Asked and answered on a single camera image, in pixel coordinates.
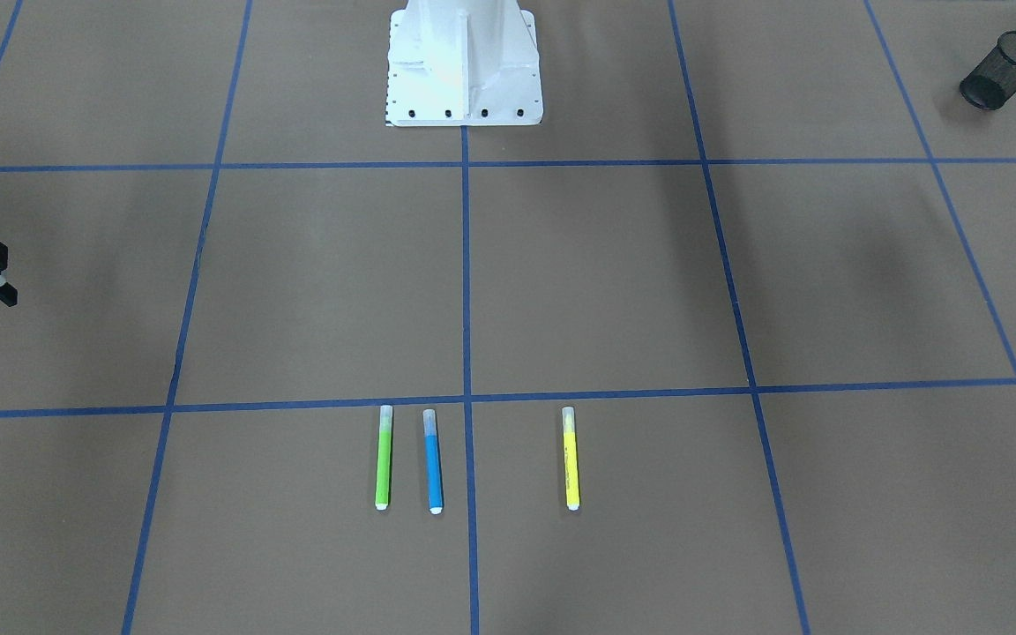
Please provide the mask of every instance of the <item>blue object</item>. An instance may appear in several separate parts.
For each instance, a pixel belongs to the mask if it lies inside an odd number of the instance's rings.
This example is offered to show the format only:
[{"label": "blue object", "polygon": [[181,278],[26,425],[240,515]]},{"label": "blue object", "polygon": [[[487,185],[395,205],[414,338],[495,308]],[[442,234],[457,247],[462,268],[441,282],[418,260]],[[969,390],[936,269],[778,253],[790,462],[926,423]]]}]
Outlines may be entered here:
[{"label": "blue object", "polygon": [[434,410],[423,410],[426,431],[426,480],[431,491],[431,514],[440,514],[445,508],[441,498],[441,455],[437,444],[437,416]]}]

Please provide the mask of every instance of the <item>metal mesh pen holder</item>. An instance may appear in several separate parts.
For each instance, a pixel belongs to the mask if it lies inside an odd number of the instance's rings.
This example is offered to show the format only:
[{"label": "metal mesh pen holder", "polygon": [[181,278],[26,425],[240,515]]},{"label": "metal mesh pen holder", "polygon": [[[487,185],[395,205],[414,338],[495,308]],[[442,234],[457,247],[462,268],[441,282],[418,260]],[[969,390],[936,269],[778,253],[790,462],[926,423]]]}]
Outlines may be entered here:
[{"label": "metal mesh pen holder", "polygon": [[999,44],[960,81],[959,92],[974,108],[1003,108],[1016,92],[1016,30],[1001,34]]}]

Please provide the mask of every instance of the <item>green marker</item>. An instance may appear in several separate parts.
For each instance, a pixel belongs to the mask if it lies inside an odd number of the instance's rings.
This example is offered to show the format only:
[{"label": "green marker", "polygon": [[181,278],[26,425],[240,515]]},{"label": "green marker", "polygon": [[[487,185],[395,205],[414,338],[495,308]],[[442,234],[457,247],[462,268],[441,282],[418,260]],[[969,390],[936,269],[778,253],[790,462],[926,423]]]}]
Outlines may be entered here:
[{"label": "green marker", "polygon": [[391,429],[394,407],[384,405],[378,414],[378,470],[375,472],[375,509],[391,503]]}]

